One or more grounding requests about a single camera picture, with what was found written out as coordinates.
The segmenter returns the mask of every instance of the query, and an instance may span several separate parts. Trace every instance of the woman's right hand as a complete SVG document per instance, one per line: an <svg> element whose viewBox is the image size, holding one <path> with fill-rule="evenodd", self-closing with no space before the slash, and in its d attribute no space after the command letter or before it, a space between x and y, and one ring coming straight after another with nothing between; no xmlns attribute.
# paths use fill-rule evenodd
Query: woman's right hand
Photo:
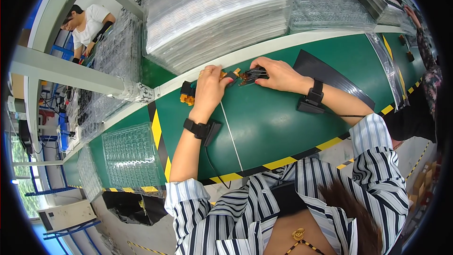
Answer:
<svg viewBox="0 0 453 255"><path fill-rule="evenodd" d="M264 67L269 79L257 79L256 84L284 92L293 92L307 95L313 87L314 80L297 73L288 63L281 60L272 60L267 57L258 57L252 61L250 69L257 66Z"/></svg>
<svg viewBox="0 0 453 255"><path fill-rule="evenodd" d="M420 21L419 19L417 18L414 10L412 10L412 8L410 8L409 6L405 5L404 6L404 10L406 11L406 14L411 17L412 19L412 22L414 22L414 25L417 27L417 28L421 28L422 25L420 24Z"/></svg>

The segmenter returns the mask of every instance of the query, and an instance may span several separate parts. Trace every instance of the black arm sleeve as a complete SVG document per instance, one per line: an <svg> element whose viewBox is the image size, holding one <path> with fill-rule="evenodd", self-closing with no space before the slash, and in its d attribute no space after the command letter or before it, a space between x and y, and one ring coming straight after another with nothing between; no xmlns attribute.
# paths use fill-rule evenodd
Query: black arm sleeve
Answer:
<svg viewBox="0 0 453 255"><path fill-rule="evenodd" d="M93 39L93 43L96 43L97 42L97 39L99 37L99 35L102 35L105 31L107 31L107 29L113 25L113 22L111 21L107 21L105 22L104 26L102 27L102 29L96 34L96 36L94 37Z"/></svg>

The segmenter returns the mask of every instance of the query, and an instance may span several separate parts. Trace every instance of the striped shirt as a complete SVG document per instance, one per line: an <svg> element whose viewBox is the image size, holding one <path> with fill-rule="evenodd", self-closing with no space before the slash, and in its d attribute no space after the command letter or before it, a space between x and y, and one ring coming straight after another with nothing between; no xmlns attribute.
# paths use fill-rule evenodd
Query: striped shirt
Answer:
<svg viewBox="0 0 453 255"><path fill-rule="evenodd" d="M339 255L357 253L357 222L340 207L327 206L318 184L340 180L381 227L387 254L408 214L405 180L386 124L377 114L349 130L354 151L352 179L330 163L306 157L280 169L251 176L247 185L223 195L214 206L195 179L167 183L165 208L174 217L176 254L263 254L279 207L270 189L294 180L297 194Z"/></svg>

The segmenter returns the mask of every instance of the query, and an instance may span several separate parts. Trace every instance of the woman's left hand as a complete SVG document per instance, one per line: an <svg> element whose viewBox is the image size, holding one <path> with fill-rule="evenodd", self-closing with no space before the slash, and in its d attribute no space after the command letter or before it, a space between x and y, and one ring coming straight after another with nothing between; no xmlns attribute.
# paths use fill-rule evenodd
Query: woman's left hand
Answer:
<svg viewBox="0 0 453 255"><path fill-rule="evenodd" d="M91 43L89 43L89 44L87 45L87 49L85 50L85 57L89 57L89 56L90 56L91 51L92 51L93 48L94 48L94 44L95 44L95 43L91 42Z"/></svg>
<svg viewBox="0 0 453 255"><path fill-rule="evenodd" d="M200 71L195 104L189 114L189 119L193 122L206 124L222 100L225 87L233 82L232 78L223 78L219 81L221 69L221 66L208 65Z"/></svg>

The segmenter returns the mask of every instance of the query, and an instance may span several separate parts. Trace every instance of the floral shirt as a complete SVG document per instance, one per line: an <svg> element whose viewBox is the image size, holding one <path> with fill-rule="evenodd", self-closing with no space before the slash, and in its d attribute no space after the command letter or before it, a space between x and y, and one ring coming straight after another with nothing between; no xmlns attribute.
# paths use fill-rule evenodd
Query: floral shirt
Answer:
<svg viewBox="0 0 453 255"><path fill-rule="evenodd" d="M422 57L423 64L426 67L426 72L422 77L422 86L424 89L425 97L428 102L429 111L435 119L437 92L442 83L442 72L439 65L431 53L428 42L424 36L423 28L417 28L417 43L419 46L420 56Z"/></svg>

